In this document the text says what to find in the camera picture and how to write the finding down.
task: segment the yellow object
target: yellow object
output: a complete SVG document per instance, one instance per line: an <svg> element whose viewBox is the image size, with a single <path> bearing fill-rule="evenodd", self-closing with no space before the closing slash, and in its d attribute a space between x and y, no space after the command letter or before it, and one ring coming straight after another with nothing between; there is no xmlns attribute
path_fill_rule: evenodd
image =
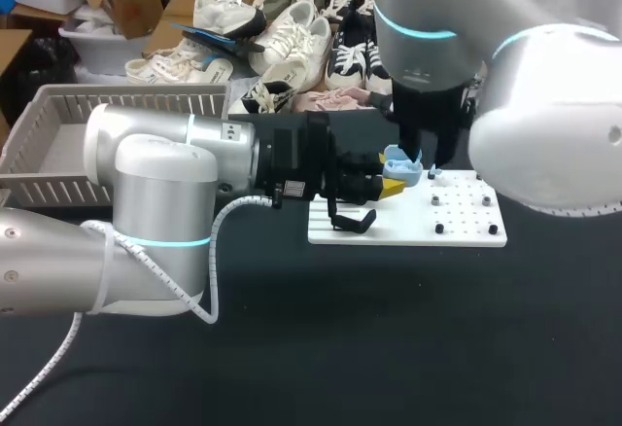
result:
<svg viewBox="0 0 622 426"><path fill-rule="evenodd" d="M380 194L380 199L386 199L387 197L391 197L393 195L401 195L406 189L406 183L404 181L399 180L390 180L389 178L382 179L382 193Z"/></svg>

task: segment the pink cloth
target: pink cloth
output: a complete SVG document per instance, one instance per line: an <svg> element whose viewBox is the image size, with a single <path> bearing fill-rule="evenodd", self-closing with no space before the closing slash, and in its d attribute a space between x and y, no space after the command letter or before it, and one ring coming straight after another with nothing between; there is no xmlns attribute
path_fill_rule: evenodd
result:
<svg viewBox="0 0 622 426"><path fill-rule="evenodd" d="M345 110L368 110L369 92L359 88L338 89L328 92L307 92L294 98L292 111L335 112Z"/></svg>

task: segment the robotic arm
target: robotic arm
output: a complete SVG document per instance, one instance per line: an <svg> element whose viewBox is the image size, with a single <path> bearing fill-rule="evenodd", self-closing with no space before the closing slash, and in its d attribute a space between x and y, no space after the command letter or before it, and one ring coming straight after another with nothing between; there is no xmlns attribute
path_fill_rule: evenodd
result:
<svg viewBox="0 0 622 426"><path fill-rule="evenodd" d="M464 88L485 61L470 129L473 167L503 195L542 212L614 211L622 199L616 37L561 23L534 0L375 3L381 57L396 81L400 147L412 159L419 130L430 127L439 147L450 144L437 150L437 166L451 159L452 134L467 116Z"/></svg>
<svg viewBox="0 0 622 426"><path fill-rule="evenodd" d="M336 228L364 233L375 211L357 221L339 215L337 201L365 204L405 187L382 178L377 154L338 153L325 113L309 113L298 128L259 139L249 123L104 104L90 114L84 157L89 180L114 191L111 229L0 209L3 313L178 314L190 300L198 306L209 262L217 314L217 195L230 202L225 213L245 203L278 209L284 199L321 195ZM265 197L234 200L251 190ZM123 243L144 255L127 252ZM144 268L144 257L165 271L164 283L188 295L186 302Z"/></svg>

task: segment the white spiral cable wrap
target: white spiral cable wrap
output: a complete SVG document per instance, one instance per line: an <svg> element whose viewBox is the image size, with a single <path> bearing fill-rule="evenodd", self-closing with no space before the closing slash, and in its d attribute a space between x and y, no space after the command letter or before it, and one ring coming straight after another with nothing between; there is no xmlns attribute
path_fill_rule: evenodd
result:
<svg viewBox="0 0 622 426"><path fill-rule="evenodd" d="M52 356L52 358L48 361L44 368L34 377L34 379L32 379L21 392L19 392L19 395L12 399L11 402L2 411L0 411L0 423L4 422L4 420L7 419L17 407L19 407L19 404L21 404L21 402L23 402L24 399L28 397L41 382L43 382L43 380L54 369L54 367L58 364L64 354L67 353L67 350L71 346L72 341L74 341L74 338L76 338L76 335L78 334L78 329L80 329L81 322L82 313L76 312L74 314L74 320L71 323L69 333L67 334L67 337L65 337L65 340L56 350L56 353L54 353L54 356Z"/></svg>
<svg viewBox="0 0 622 426"><path fill-rule="evenodd" d="M246 197L240 197L239 199L234 200L230 204L228 204L221 212L218 214L216 219L214 220L214 224L212 226L212 235L210 237L210 253L209 253L209 279L210 279L210 295L211 295L211 306L212 313L208 313L201 306L199 306L198 302L194 302L188 293L186 293L179 285L177 285L167 274L162 270L143 250L143 248L137 244L133 244L127 236L120 234L117 231L113 231L115 242L122 247L128 254L132 255L138 261L140 261L146 268L148 268L166 287L175 294L177 298L179 298L184 304L201 320L205 321L208 324L214 324L218 320L219 316L219 301L218 301L218 280L216 278L217 268L216 268L216 244L218 241L218 232L225 220L225 217L229 215L233 210L241 207L243 205L261 205L264 207L272 206L272 199L269 197L263 197L259 195L249 195ZM82 224L82 227L99 231L103 234L106 234L107 224L103 222L97 221L87 221ZM71 346L71 343L76 338L78 334L78 329L80 328L80 323L82 322L83 314L81 312L76 312L74 314L74 319L69 329L69 333L65 337L65 340L60 344L54 356L48 361L48 363L44 366L44 368L32 379L28 385L21 391L19 394L2 410L0 411L0 423L4 422L5 419L13 413L16 408L21 404L25 398L32 393L33 390L37 388L41 382L50 374L50 372L54 369L54 367L58 364L61 358L67 353L67 350Z"/></svg>

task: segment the black table surface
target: black table surface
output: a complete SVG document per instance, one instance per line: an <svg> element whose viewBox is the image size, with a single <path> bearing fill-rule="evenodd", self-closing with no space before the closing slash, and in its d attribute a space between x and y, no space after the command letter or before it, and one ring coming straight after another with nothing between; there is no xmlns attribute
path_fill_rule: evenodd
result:
<svg viewBox="0 0 622 426"><path fill-rule="evenodd" d="M371 113L332 123L346 149L397 136ZM465 140L450 167L470 167ZM500 202L502 249L316 246L305 204L240 209L219 240L218 324L88 317L8 424L622 424L622 216ZM0 319L0 404L70 322Z"/></svg>

